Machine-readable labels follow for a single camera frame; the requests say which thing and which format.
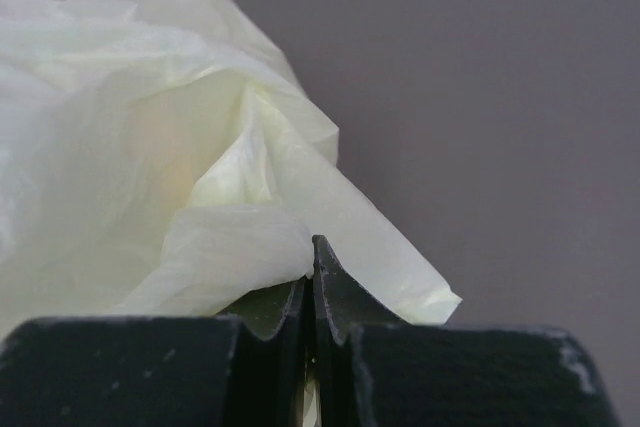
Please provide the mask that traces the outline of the light green plastic bag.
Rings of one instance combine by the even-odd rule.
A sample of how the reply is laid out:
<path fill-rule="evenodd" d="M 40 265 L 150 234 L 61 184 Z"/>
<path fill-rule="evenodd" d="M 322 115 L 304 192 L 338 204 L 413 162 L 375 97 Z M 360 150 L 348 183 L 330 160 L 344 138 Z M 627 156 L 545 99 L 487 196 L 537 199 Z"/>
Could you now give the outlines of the light green plastic bag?
<path fill-rule="evenodd" d="M 200 315 L 311 273 L 401 318 L 446 280 L 338 169 L 338 127 L 231 0 L 1 0 L 1 328 Z"/>

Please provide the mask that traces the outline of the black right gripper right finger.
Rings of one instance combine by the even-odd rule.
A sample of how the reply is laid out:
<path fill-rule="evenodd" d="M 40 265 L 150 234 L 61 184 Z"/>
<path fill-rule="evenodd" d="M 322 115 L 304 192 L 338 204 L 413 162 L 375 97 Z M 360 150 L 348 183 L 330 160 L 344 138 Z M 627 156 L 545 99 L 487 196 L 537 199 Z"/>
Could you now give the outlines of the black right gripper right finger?
<path fill-rule="evenodd" d="M 412 325 L 315 236 L 321 426 L 615 426 L 587 352 L 551 327 Z"/>

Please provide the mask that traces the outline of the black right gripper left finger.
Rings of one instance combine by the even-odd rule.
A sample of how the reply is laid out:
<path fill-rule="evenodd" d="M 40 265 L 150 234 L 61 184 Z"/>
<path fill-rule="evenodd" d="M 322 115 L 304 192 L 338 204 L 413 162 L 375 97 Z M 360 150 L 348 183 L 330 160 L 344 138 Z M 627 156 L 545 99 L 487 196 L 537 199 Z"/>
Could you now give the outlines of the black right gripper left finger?
<path fill-rule="evenodd" d="M 41 317 L 1 344 L 5 426 L 298 426 L 304 281 L 215 316 Z"/>

